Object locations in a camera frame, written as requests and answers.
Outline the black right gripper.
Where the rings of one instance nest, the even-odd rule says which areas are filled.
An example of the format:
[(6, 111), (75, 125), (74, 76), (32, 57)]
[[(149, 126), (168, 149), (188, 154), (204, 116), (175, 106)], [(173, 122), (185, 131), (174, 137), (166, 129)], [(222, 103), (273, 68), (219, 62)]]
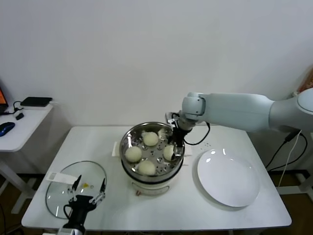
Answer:
[(168, 144), (175, 144), (173, 146), (172, 159), (180, 159), (182, 157), (184, 138), (189, 132), (189, 130), (183, 130), (179, 127), (173, 127), (172, 135), (168, 137), (167, 141)]

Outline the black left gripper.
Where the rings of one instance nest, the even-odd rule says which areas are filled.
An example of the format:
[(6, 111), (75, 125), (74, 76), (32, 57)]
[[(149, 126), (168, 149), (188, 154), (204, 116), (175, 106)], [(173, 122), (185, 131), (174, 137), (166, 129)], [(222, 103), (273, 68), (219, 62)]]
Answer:
[(101, 203), (105, 198), (106, 178), (103, 179), (99, 193), (96, 196), (76, 196), (81, 177), (82, 175), (77, 178), (71, 188), (67, 189), (69, 203), (64, 205), (64, 214), (68, 222), (64, 225), (64, 228), (83, 228), (88, 213), (96, 208), (95, 204)]

